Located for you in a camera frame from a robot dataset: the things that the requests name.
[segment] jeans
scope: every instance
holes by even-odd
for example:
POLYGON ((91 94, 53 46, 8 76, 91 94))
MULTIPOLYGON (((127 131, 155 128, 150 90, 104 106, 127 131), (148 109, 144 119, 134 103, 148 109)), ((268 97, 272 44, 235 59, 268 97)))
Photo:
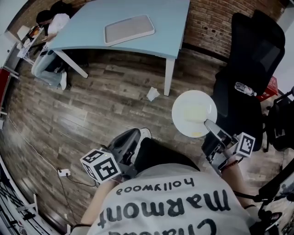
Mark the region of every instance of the jeans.
POLYGON ((187 165, 200 171, 195 163, 185 155, 164 147, 150 138, 142 140, 140 150, 134 163, 138 173, 150 167, 167 163, 187 165))
POLYGON ((32 67, 32 74, 39 79, 47 82, 50 86, 58 86, 61 81, 61 73, 45 71, 51 62, 56 58, 57 54, 53 51, 47 52, 45 55, 39 55, 32 67))

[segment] sneaker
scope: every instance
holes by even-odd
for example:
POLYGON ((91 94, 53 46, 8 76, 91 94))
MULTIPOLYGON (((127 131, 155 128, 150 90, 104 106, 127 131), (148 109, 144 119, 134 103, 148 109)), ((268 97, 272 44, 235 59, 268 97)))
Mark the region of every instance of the sneaker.
POLYGON ((66 77, 67 77, 67 73, 63 72, 61 74, 61 80, 60 80, 60 85, 61 85, 61 89, 65 90, 66 89, 66 77))
POLYGON ((145 138, 152 138, 152 136, 151 136, 151 132, 150 132, 150 130, 148 129, 148 128, 142 128, 142 129, 140 129, 140 132, 141 132, 141 137, 140 137, 140 140, 139 140, 139 142, 138 142, 138 145, 137 145, 137 147, 136 147, 136 150, 135 150, 135 152, 134 152, 134 155, 132 156, 132 158, 131 158, 131 162, 134 164, 134 162, 135 162, 135 160, 136 160, 136 158, 137 158, 137 155, 138 155, 138 152, 139 152, 139 149, 140 149, 140 147, 141 147, 141 142, 142 142, 142 140, 143 139, 145 139, 145 138))

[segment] crumpled paper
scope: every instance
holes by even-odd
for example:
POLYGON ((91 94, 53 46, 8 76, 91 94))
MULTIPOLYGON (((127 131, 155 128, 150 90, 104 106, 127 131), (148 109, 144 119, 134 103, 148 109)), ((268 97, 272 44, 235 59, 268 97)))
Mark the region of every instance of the crumpled paper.
POLYGON ((156 88, 154 87, 151 87, 148 94, 147 94, 147 98, 150 100, 150 101, 153 101, 156 97, 158 97, 160 95, 160 93, 157 91, 156 88))
POLYGON ((23 45, 22 45, 21 43, 18 43, 18 44, 17 44, 17 48, 18 48, 19 50, 21 50, 21 49, 23 48, 23 45))
POLYGON ((27 48, 29 46, 29 44, 31 43, 31 40, 30 39, 27 39, 24 44, 23 44, 23 47, 27 48))

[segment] bottle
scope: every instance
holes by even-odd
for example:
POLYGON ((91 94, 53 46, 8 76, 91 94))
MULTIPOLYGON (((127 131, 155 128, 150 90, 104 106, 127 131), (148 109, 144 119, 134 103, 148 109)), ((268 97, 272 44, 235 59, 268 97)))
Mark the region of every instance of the bottle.
POLYGON ((256 96, 257 95, 256 92, 254 92, 252 88, 244 85, 243 83, 236 82, 235 89, 244 93, 244 94, 247 94, 249 96, 256 96))

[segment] power strip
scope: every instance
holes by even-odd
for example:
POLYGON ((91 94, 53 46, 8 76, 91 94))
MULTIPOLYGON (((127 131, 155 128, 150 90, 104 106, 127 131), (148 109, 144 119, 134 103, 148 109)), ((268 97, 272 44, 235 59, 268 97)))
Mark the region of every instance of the power strip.
POLYGON ((70 175, 70 171, 69 171, 69 169, 58 170, 58 175, 60 177, 62 177, 62 176, 69 176, 70 175))

